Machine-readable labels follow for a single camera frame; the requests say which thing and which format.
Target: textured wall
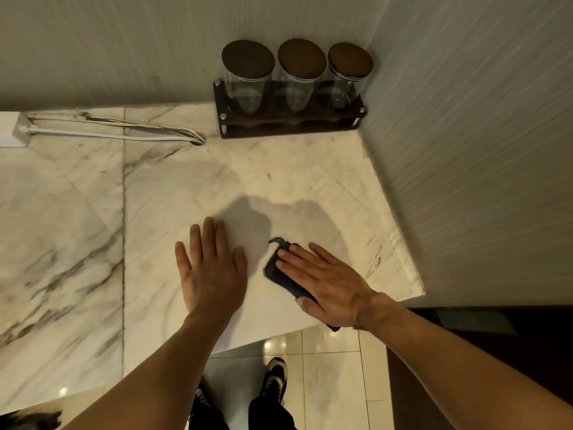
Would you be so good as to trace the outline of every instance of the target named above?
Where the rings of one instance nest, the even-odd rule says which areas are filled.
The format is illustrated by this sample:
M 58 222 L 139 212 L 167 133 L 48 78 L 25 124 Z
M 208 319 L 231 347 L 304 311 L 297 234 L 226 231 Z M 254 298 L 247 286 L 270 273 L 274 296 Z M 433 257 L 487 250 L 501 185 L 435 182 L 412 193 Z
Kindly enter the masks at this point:
M 0 0 L 0 109 L 212 100 L 221 50 L 366 45 L 385 0 Z
M 391 0 L 362 130 L 427 296 L 573 303 L 571 0 Z

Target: cable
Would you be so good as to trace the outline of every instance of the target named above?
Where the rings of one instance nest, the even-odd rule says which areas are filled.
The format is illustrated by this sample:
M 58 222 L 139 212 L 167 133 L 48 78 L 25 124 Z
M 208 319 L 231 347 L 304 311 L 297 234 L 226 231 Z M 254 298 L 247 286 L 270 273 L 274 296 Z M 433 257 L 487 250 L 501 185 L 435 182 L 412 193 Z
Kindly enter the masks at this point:
M 94 117 L 90 115 L 88 112 L 76 112 L 75 114 L 71 115 L 46 115 L 41 113 L 27 113 L 25 116 L 30 120 L 61 120 L 66 122 L 83 122 L 83 123 L 92 123 L 92 124 L 100 124 L 100 125 L 111 125 L 115 127 L 123 127 L 123 128 L 130 128 L 136 129 L 143 132 L 150 132 L 150 133 L 162 133 L 162 134 L 173 134 L 173 138 L 166 138 L 166 137 L 133 137 L 132 140 L 141 140 L 142 142 L 162 142 L 166 140 L 187 140 L 187 139 L 194 139 L 188 140 L 194 145 L 201 146 L 207 142 L 206 137 L 204 134 L 199 133 L 195 130 L 189 128 L 179 128 L 179 127 L 168 127 L 166 125 L 159 125 L 159 124 L 142 124 L 142 123 L 135 123 L 129 122 L 123 119 L 118 119 L 115 117 Z M 113 139 L 127 139 L 126 136 L 117 137 L 117 136 L 91 136 L 91 137 L 107 137 Z
M 133 136 L 118 136 L 115 134 L 91 133 L 82 131 L 65 131 L 62 129 L 40 128 L 35 125 L 23 126 L 20 125 L 19 129 L 23 132 L 30 134 L 59 134 L 65 136 L 78 136 L 78 137 L 103 137 L 105 139 L 120 139 L 120 140 L 138 140 L 140 142 L 173 142 L 184 141 L 191 142 L 196 146 L 201 146 L 204 143 L 189 140 L 188 137 L 182 136 L 164 136 L 164 137 L 133 137 Z

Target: foot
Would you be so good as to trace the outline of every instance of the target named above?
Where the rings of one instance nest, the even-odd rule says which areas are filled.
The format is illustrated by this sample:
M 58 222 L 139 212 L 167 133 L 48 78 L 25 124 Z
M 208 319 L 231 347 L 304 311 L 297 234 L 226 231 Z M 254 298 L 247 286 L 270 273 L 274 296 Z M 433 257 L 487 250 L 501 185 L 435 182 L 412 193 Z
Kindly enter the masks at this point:
M 281 358 L 272 358 L 267 365 L 267 373 L 262 381 L 261 397 L 283 400 L 287 390 L 287 363 Z
M 212 408 L 213 402 L 211 400 L 211 396 L 207 391 L 207 387 L 203 379 L 199 382 L 199 386 L 197 387 L 197 391 L 195 391 L 195 399 L 193 400 L 193 406 L 191 406 L 191 412 L 189 412 L 189 417 L 187 420 L 189 421 L 193 416 L 194 412 L 197 412 L 199 408 Z

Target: wooden lid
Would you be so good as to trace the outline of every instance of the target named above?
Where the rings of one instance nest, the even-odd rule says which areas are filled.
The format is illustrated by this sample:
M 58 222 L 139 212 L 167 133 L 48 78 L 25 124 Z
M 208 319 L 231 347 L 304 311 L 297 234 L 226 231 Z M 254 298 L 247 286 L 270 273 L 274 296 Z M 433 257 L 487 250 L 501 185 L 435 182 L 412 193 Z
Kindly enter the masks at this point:
M 349 42 L 331 46 L 328 61 L 342 75 L 353 79 L 363 79 L 374 67 L 372 57 L 358 45 Z
M 221 53 L 229 72 L 241 79 L 263 79 L 275 68 L 275 57 L 262 43 L 241 39 L 225 45 Z
M 317 79 L 326 69 L 326 56 L 316 43 L 296 38 L 280 46 L 278 63 L 297 79 Z

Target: forearm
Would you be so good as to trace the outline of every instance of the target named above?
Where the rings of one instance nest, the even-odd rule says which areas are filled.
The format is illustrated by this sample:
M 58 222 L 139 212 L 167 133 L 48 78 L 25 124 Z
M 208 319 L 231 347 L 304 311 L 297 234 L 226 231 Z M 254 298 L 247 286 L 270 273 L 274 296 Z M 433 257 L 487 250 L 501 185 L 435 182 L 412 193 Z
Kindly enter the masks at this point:
M 367 306 L 361 324 L 405 362 L 456 428 L 571 427 L 573 408 L 520 372 L 387 296 Z
M 212 348 L 228 320 L 190 313 L 154 354 L 75 418 L 68 430 L 183 429 Z

